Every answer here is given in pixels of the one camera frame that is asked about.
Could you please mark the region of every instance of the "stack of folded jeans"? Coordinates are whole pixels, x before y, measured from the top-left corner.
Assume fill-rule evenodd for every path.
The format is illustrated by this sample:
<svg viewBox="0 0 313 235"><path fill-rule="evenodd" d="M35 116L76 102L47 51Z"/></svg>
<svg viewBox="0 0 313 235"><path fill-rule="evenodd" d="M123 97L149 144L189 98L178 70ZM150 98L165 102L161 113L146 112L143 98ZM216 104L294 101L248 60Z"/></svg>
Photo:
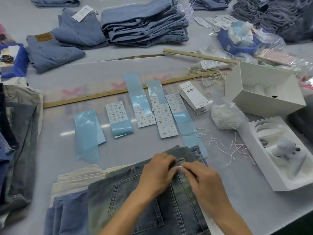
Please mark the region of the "stack of folded jeans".
<svg viewBox="0 0 313 235"><path fill-rule="evenodd" d="M78 7L79 0L31 0L36 7Z"/></svg>
<svg viewBox="0 0 313 235"><path fill-rule="evenodd" d="M228 8L230 0L190 0L195 11L219 11Z"/></svg>
<svg viewBox="0 0 313 235"><path fill-rule="evenodd" d="M26 37L31 65L38 74L85 56L75 47L61 47L52 32Z"/></svg>
<svg viewBox="0 0 313 235"><path fill-rule="evenodd" d="M149 47L188 41L188 20L177 9L177 0L152 0L107 9L101 19L103 33L111 43Z"/></svg>
<svg viewBox="0 0 313 235"><path fill-rule="evenodd" d="M286 42L313 38L313 0L238 0L232 15L277 34Z"/></svg>
<svg viewBox="0 0 313 235"><path fill-rule="evenodd" d="M196 160L206 164L198 146L176 146L166 152L177 158L175 165ZM47 210L44 235L98 235L136 188L143 166L149 161L105 171L92 165L59 176L58 189L54 184L53 202ZM195 195L181 172L174 176L165 192L147 206L133 229L134 233L211 234Z"/></svg>
<svg viewBox="0 0 313 235"><path fill-rule="evenodd" d="M12 115L7 114L10 108ZM27 214L32 201L36 169L36 146L43 117L43 94L28 86L0 84L1 152L5 167L0 197L0 228Z"/></svg>
<svg viewBox="0 0 313 235"><path fill-rule="evenodd" d="M109 44L94 11L89 12L81 22L72 18L75 14L64 8L62 15L58 15L59 27L52 32L62 46L94 49Z"/></svg>

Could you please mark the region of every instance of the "bundle of beige strings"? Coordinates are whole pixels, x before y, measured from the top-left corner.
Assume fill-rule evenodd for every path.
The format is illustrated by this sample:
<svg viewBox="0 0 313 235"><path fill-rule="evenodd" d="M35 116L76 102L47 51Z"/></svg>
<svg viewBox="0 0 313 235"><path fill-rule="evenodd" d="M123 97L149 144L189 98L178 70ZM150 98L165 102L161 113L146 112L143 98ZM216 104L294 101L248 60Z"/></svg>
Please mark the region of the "bundle of beige strings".
<svg viewBox="0 0 313 235"><path fill-rule="evenodd" d="M202 81L202 84L203 86L205 87L210 87L210 86L213 86L214 84L220 84L221 81L225 81L226 80L226 77L227 77L227 74L225 73L222 73L220 70L218 69L214 69L217 71L217 73L214 73L214 74L210 74L210 71L208 70L205 70L203 69L202 67L199 67L199 66L192 66L190 68L188 68L189 70L189 74L197 74L197 73L203 73L203 72L208 72L208 75L207 76L202 76L202 77L197 77L197 78L194 78L193 80L196 80L196 81ZM207 83L206 79L210 79L212 80L213 82L212 83ZM211 93L206 93L206 96L207 97L211 97L212 94Z"/></svg>

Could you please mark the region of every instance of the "blue plastic bin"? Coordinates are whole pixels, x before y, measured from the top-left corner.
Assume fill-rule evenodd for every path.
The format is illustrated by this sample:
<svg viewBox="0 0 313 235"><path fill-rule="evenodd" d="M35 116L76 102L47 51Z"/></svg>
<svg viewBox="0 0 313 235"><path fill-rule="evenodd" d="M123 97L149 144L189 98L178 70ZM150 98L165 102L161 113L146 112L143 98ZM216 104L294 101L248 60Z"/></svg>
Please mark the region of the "blue plastic bin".
<svg viewBox="0 0 313 235"><path fill-rule="evenodd" d="M227 30L224 30L221 28L217 35L218 40L220 41L223 49L227 51L228 53L232 55L236 55L238 53L247 53L247 54L254 54L254 52L259 48L260 46L260 41L258 38L256 38L255 35L253 35L253 46L252 47L239 47L236 46L233 41L228 37L228 32Z"/></svg>
<svg viewBox="0 0 313 235"><path fill-rule="evenodd" d="M29 59L28 59L27 51L24 48L24 45L21 43L0 44L0 50L7 48L8 46L14 46L14 45L18 45L20 49L14 60L14 65L9 72L1 72L1 68L0 68L2 78L26 76Z"/></svg>

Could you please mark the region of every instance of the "bag of white strings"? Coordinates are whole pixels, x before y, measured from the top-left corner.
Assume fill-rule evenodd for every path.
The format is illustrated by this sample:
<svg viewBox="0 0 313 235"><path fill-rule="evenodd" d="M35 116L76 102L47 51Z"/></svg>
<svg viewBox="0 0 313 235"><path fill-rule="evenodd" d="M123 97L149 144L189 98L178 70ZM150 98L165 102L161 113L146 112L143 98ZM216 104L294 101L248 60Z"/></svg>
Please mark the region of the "bag of white strings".
<svg viewBox="0 0 313 235"><path fill-rule="evenodd" d="M249 120L245 114L227 97L222 98L224 104L213 105L211 117L218 129L238 129Z"/></svg>

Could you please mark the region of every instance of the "pile of white tags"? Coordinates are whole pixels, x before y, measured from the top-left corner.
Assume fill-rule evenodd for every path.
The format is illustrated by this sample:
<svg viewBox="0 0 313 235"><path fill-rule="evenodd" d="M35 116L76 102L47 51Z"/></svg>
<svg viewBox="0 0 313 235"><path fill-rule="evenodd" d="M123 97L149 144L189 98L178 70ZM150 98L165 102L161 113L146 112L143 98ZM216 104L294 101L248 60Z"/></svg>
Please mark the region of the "pile of white tags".
<svg viewBox="0 0 313 235"><path fill-rule="evenodd" d="M192 107L196 114L202 114L208 111L209 101L192 85L190 81L180 84L179 87L179 94Z"/></svg>

